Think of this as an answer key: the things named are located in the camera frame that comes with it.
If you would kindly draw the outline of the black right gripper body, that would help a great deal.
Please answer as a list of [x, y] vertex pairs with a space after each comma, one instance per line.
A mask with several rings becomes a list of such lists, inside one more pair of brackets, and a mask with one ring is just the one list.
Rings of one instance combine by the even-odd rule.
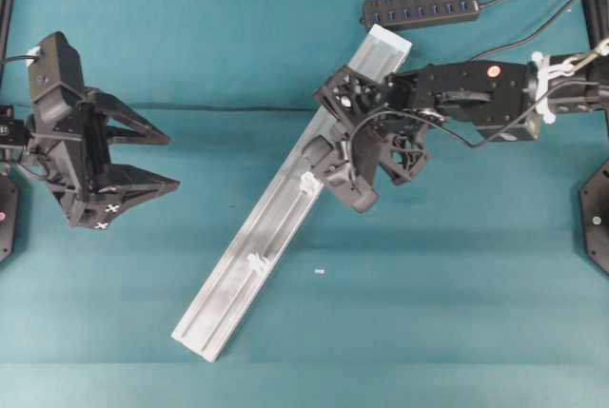
[[411, 182], [426, 166], [431, 121], [389, 103], [389, 86], [352, 68], [339, 68], [313, 94], [336, 122], [351, 129], [357, 170], [371, 184], [381, 168], [395, 185]]

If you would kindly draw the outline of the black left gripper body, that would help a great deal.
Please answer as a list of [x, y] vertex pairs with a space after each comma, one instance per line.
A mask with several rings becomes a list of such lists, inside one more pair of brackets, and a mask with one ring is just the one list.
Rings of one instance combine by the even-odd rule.
[[51, 88], [30, 98], [18, 162], [48, 188], [68, 224], [105, 230], [114, 219], [109, 153], [114, 96], [98, 88]]

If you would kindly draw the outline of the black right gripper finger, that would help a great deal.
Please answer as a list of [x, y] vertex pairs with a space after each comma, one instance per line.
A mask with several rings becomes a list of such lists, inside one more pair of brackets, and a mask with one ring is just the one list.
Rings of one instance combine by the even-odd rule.
[[306, 144], [303, 156], [314, 175], [330, 175], [347, 169], [344, 144], [328, 140], [323, 135], [314, 137]]
[[336, 122], [328, 132], [327, 141], [330, 145], [329, 153], [349, 154], [351, 149], [352, 126]]

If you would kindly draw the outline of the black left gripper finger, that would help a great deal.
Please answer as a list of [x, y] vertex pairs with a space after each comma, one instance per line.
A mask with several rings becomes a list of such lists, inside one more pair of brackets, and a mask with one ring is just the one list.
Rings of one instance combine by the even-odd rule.
[[109, 145], [166, 146], [170, 142], [161, 129], [112, 94], [87, 87], [86, 102], [92, 105], [93, 115]]
[[85, 227], [106, 230], [130, 208], [173, 192], [180, 183], [133, 165], [109, 165], [89, 187]]

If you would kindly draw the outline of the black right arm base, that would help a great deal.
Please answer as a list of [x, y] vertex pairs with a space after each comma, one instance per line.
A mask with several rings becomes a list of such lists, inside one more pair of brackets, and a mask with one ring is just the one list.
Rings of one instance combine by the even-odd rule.
[[588, 258], [608, 273], [608, 161], [579, 190], [580, 222]]

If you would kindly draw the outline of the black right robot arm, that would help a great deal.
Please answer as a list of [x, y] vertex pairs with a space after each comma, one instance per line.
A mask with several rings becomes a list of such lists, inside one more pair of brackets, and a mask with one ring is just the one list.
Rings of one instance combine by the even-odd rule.
[[429, 162], [433, 129], [478, 149], [533, 141], [561, 113], [606, 110], [608, 56], [595, 49], [526, 64], [469, 60], [381, 80], [343, 67], [315, 98], [335, 122], [305, 146], [305, 158], [321, 181], [363, 191], [379, 168], [396, 185], [411, 182]]

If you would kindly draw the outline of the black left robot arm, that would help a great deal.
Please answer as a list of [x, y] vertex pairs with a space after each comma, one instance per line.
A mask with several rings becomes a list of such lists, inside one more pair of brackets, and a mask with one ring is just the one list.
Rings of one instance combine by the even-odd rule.
[[43, 102], [25, 120], [1, 108], [1, 162], [49, 189], [71, 226], [105, 230], [130, 208], [178, 189], [177, 180], [110, 158], [113, 144], [165, 146], [168, 136], [112, 94], [85, 87], [57, 118]]

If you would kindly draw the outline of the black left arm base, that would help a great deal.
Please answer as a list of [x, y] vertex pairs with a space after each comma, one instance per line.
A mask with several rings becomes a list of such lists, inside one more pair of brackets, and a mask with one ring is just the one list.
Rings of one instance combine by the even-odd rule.
[[5, 260], [13, 251], [19, 210], [19, 189], [7, 175], [1, 176], [0, 257]]

